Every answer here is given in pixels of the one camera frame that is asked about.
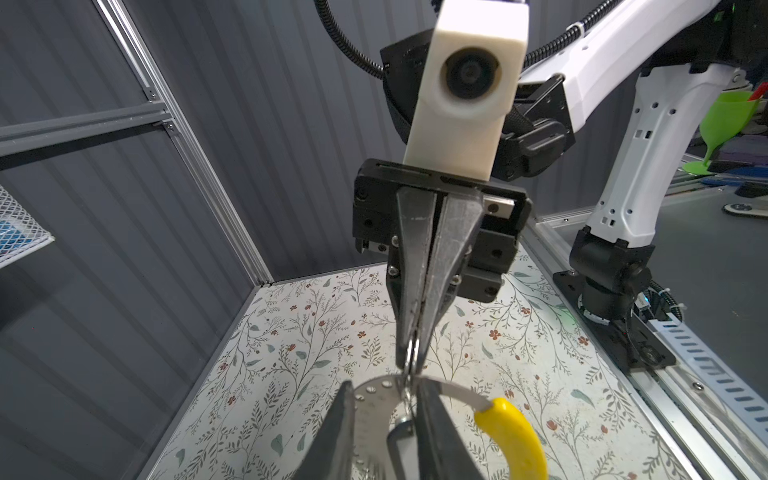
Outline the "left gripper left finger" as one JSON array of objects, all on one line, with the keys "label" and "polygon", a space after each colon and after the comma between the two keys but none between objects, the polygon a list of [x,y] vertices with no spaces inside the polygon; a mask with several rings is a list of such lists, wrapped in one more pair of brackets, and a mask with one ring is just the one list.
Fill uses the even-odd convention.
[{"label": "left gripper left finger", "polygon": [[356,398],[351,381],[339,387],[310,449],[293,478],[349,480],[354,456]]}]

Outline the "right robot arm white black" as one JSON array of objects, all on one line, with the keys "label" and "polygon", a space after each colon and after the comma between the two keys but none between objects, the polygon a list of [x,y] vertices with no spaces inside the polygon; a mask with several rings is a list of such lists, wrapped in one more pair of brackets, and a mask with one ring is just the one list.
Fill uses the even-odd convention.
[{"label": "right robot arm white black", "polygon": [[369,159],[354,183],[356,245],[388,255],[398,368],[422,371],[456,298],[496,298],[532,207],[512,181],[547,170],[628,77],[626,130],[564,292],[621,368],[672,365],[635,301],[651,285],[658,213],[696,128],[767,55],[766,3],[605,1],[536,50],[523,1],[435,9],[433,29],[381,51],[404,159]]}]

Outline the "black key tag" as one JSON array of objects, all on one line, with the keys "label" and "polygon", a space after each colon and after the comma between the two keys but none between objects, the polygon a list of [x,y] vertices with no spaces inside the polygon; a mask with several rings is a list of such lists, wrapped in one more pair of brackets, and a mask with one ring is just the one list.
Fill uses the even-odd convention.
[{"label": "black key tag", "polygon": [[387,436],[387,448],[397,480],[419,480],[418,442],[412,420],[400,419]]}]

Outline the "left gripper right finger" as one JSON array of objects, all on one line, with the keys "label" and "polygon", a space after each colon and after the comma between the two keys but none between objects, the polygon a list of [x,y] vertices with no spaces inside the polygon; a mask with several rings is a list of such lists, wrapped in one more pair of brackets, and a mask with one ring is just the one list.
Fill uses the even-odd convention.
[{"label": "left gripper right finger", "polygon": [[440,390],[429,380],[416,385],[418,467],[421,479],[470,480],[482,475],[466,450],[440,399]]}]

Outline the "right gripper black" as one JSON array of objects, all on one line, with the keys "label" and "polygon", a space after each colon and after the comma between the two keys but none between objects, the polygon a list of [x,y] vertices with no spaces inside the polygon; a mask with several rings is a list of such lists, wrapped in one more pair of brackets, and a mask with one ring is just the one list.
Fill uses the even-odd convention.
[{"label": "right gripper black", "polygon": [[[479,193],[456,194],[472,190]],[[447,196],[433,235],[436,194]],[[434,329],[456,295],[483,303],[496,298],[531,209],[525,190],[495,179],[363,163],[354,183],[352,232],[358,251],[381,251],[391,242],[386,285],[399,369],[413,363],[414,372],[423,370]]]}]

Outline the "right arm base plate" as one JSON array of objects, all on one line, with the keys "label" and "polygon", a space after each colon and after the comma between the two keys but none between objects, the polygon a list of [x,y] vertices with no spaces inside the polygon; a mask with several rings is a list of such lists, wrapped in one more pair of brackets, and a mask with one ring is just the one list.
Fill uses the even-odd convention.
[{"label": "right arm base plate", "polygon": [[677,364],[675,354],[651,330],[649,322],[633,311],[631,301],[575,272],[556,272],[553,280],[620,371],[628,374]]}]

